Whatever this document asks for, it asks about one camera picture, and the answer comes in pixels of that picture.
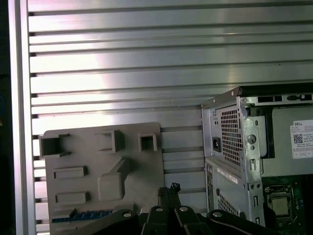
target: gray plastic panel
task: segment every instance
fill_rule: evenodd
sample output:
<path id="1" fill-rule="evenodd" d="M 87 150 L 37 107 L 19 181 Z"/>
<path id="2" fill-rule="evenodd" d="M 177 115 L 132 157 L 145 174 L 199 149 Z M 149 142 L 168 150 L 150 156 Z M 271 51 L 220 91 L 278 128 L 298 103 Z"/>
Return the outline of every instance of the gray plastic panel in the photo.
<path id="1" fill-rule="evenodd" d="M 138 136 L 152 137 L 154 144 L 140 151 Z M 51 139 L 53 145 L 42 144 Z M 140 211 L 158 204 L 157 190 L 165 186 L 158 123 L 47 131 L 39 142 L 41 154 L 46 153 L 44 147 L 54 155 L 55 149 L 70 153 L 59 158 L 47 154 L 46 173 L 37 175 L 46 176 L 50 219 L 74 208 L 86 212 L 135 204 Z M 50 223 L 50 232 L 63 227 L 64 223 Z"/>

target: rectangular slot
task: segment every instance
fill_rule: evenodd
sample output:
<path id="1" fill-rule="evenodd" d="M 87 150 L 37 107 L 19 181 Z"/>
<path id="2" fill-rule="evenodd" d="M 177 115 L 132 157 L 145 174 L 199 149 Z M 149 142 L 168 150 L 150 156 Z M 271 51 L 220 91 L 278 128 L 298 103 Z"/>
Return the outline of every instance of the rectangular slot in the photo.
<path id="1" fill-rule="evenodd" d="M 88 200 L 88 192 L 62 193 L 55 195 L 55 202 L 59 205 L 84 204 Z"/>
<path id="2" fill-rule="evenodd" d="M 113 153 L 116 152 L 115 146 L 114 146 L 113 132 L 101 133 L 97 135 L 97 141 L 98 141 L 99 148 L 101 148 L 99 151 L 113 152 Z"/>
<path id="3" fill-rule="evenodd" d="M 154 133 L 138 135 L 139 151 L 157 151 L 157 136 Z"/>
<path id="4" fill-rule="evenodd" d="M 287 100 L 289 101 L 310 101 L 312 100 L 312 95 L 311 94 L 301 94 L 301 95 L 289 95 L 287 96 Z"/>
<path id="5" fill-rule="evenodd" d="M 280 101 L 283 101 L 283 98 L 281 95 L 258 97 L 259 103 L 280 102 Z"/>
<path id="6" fill-rule="evenodd" d="M 250 159 L 250 170 L 256 170 L 255 159 Z"/>
<path id="7" fill-rule="evenodd" d="M 258 207 L 258 206 L 259 206 L 259 199 L 258 199 L 258 196 L 254 196 L 254 197 L 253 197 L 253 201 L 254 201 L 254 207 Z"/>
<path id="8" fill-rule="evenodd" d="M 96 134 L 98 152 L 116 153 L 125 147 L 125 141 L 120 131 L 106 131 Z"/>
<path id="9" fill-rule="evenodd" d="M 302 94 L 299 99 L 300 99 L 301 101 L 312 100 L 312 95 L 311 95 L 311 94 Z"/>
<path id="10" fill-rule="evenodd" d="M 42 158 L 59 158 L 70 155 L 71 152 L 65 150 L 63 147 L 63 138 L 69 137 L 69 134 L 59 135 L 55 138 L 41 138 L 40 139 L 40 157 Z"/>
<path id="11" fill-rule="evenodd" d="M 54 169 L 54 178 L 55 179 L 78 178 L 84 177 L 86 173 L 87 168 L 85 166 Z"/>

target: metal bolt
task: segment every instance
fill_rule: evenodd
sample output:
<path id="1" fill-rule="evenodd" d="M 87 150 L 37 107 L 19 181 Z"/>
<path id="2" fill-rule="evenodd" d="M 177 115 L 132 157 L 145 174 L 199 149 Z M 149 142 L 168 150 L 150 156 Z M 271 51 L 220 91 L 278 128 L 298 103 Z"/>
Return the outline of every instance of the metal bolt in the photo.
<path id="1" fill-rule="evenodd" d="M 217 212 L 213 212 L 213 216 L 214 217 L 222 217 L 222 214 L 217 211 Z"/>
<path id="2" fill-rule="evenodd" d="M 186 211 L 188 211 L 188 208 L 187 207 L 181 207 L 180 209 L 179 209 L 181 212 L 183 211 L 183 212 L 186 212 Z"/>
<path id="3" fill-rule="evenodd" d="M 126 213 L 124 213 L 124 214 L 123 214 L 123 216 L 124 216 L 124 217 L 131 217 L 131 216 L 132 216 L 132 214 L 130 214 L 130 213 L 128 213 L 128 212 L 126 212 Z"/>
<path id="4" fill-rule="evenodd" d="M 254 144 L 256 142 L 256 136 L 255 135 L 249 135 L 248 136 L 248 142 L 250 144 Z"/>

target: white label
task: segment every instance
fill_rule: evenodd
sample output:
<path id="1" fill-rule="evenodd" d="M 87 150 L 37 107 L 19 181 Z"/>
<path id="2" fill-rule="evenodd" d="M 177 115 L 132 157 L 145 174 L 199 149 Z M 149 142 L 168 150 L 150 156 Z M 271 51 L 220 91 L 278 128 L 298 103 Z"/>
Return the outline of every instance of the white label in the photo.
<path id="1" fill-rule="evenodd" d="M 227 172 L 223 171 L 222 169 L 217 168 L 217 172 L 222 174 L 223 176 L 225 176 L 227 179 L 231 180 L 235 184 L 238 184 L 238 180 L 235 177 L 231 176 L 230 174 L 228 174 Z"/>
<path id="2" fill-rule="evenodd" d="M 292 157 L 313 157 L 313 120 L 294 121 L 290 126 Z"/>

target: barcode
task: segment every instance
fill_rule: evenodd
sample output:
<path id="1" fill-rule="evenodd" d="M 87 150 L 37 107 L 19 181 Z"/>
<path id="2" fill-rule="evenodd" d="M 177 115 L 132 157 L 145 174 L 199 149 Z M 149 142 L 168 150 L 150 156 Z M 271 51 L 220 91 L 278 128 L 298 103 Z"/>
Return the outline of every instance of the barcode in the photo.
<path id="1" fill-rule="evenodd" d="M 293 142 L 294 143 L 303 143 L 302 134 L 300 134 L 300 135 L 293 135 Z"/>

